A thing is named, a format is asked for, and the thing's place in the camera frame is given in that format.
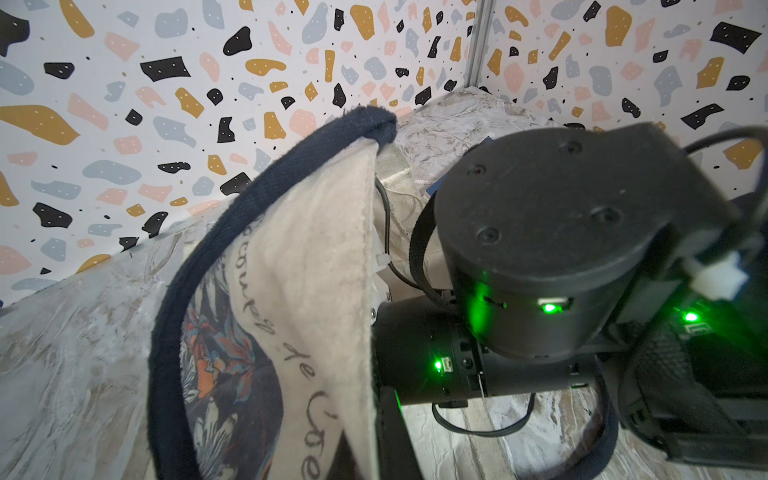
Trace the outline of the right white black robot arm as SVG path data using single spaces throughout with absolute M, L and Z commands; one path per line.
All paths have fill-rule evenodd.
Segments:
M 627 429 L 672 462 L 767 466 L 767 185 L 741 206 L 650 123 L 537 129 L 470 149 L 416 221 L 421 294 L 373 326 L 387 479 L 418 478 L 400 409 L 591 387 L 602 422 L 564 479 Z

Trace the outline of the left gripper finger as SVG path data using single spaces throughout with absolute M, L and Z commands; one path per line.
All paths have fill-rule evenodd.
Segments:
M 381 479 L 423 479 L 397 393 L 389 386 L 379 390 L 377 448 Z

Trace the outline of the cream canvas tote bag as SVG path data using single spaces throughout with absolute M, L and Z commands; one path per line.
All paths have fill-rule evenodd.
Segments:
M 151 334 L 161 479 L 381 479 L 375 164 L 396 116 L 358 107 L 270 165 L 167 288 Z

